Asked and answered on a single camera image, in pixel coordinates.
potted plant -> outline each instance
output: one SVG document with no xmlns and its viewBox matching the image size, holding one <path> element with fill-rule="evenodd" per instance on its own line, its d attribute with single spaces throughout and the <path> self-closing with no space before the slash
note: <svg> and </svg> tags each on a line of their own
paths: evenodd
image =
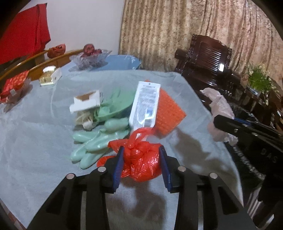
<svg viewBox="0 0 283 230">
<path fill-rule="evenodd" d="M 247 88 L 257 97 L 263 93 L 264 102 L 268 105 L 267 94 L 270 90 L 276 89 L 271 78 L 268 76 L 269 72 L 266 70 L 264 64 L 247 65 L 248 85 Z"/>
</svg>

table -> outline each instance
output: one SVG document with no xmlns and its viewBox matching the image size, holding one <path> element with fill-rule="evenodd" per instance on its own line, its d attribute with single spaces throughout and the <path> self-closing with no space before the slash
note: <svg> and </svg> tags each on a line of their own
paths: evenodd
<svg viewBox="0 0 283 230">
<path fill-rule="evenodd" d="M 160 83 L 187 114 L 168 136 L 152 136 L 148 141 L 163 144 L 169 156 L 196 173 L 217 173 L 243 202 L 239 174 L 230 154 L 207 131 L 211 114 L 180 74 L 70 72 L 53 86 L 32 82 L 31 92 L 8 113 L 3 113 L 4 105 L 0 105 L 0 198 L 25 227 L 68 173 L 79 176 L 96 168 L 82 170 L 69 160 L 77 148 L 72 140 L 75 115 L 69 111 L 73 97 L 99 89 L 107 98 L 116 87 L 135 90 L 138 81 L 147 79 Z M 124 178 L 114 195 L 107 194 L 106 202 L 110 226 L 115 226 L 112 229 L 174 228 L 178 194 L 167 192 L 162 176 L 143 183 Z"/>
</svg>

white cardboard box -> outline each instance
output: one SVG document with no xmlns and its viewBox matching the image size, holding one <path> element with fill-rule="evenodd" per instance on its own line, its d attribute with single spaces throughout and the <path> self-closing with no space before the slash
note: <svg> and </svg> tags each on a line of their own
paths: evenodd
<svg viewBox="0 0 283 230">
<path fill-rule="evenodd" d="M 100 93 L 95 90 L 84 95 L 74 97 L 74 104 L 70 105 L 70 112 L 83 111 L 100 106 Z"/>
</svg>

beige patterned curtain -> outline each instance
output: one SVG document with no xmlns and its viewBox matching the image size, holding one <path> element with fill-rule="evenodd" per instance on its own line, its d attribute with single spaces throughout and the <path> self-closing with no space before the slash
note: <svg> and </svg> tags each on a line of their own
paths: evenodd
<svg viewBox="0 0 283 230">
<path fill-rule="evenodd" d="M 125 0 L 119 53 L 140 58 L 145 69 L 173 71 L 176 49 L 188 50 L 193 34 L 232 48 L 238 73 L 264 63 L 282 87 L 283 41 L 251 0 Z"/>
</svg>

metal screw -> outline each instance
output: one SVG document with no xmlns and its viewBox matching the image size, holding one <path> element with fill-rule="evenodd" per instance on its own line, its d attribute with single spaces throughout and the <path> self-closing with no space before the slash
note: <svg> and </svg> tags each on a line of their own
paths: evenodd
<svg viewBox="0 0 283 230">
<path fill-rule="evenodd" d="M 186 171 L 186 167 L 185 167 L 185 166 L 179 166 L 179 167 L 178 167 L 178 170 L 179 170 L 180 172 L 184 172 L 184 171 Z"/>
<path fill-rule="evenodd" d="M 210 175 L 209 175 L 212 179 L 216 179 L 218 177 L 218 175 L 214 172 L 212 172 Z"/>
<path fill-rule="evenodd" d="M 265 154 L 266 154 L 266 149 L 263 148 L 260 154 L 261 154 L 261 155 L 265 155 Z"/>
<path fill-rule="evenodd" d="M 69 173 L 67 176 L 66 176 L 66 178 L 68 179 L 68 180 L 71 180 L 71 179 L 73 179 L 75 177 L 75 174 L 73 174 L 73 173 Z"/>
<path fill-rule="evenodd" d="M 103 172 L 106 171 L 106 168 L 104 166 L 101 166 L 101 167 L 98 168 L 98 171 L 103 173 Z"/>
<path fill-rule="evenodd" d="M 278 157 L 273 157 L 272 162 L 276 163 L 277 162 Z"/>
</svg>

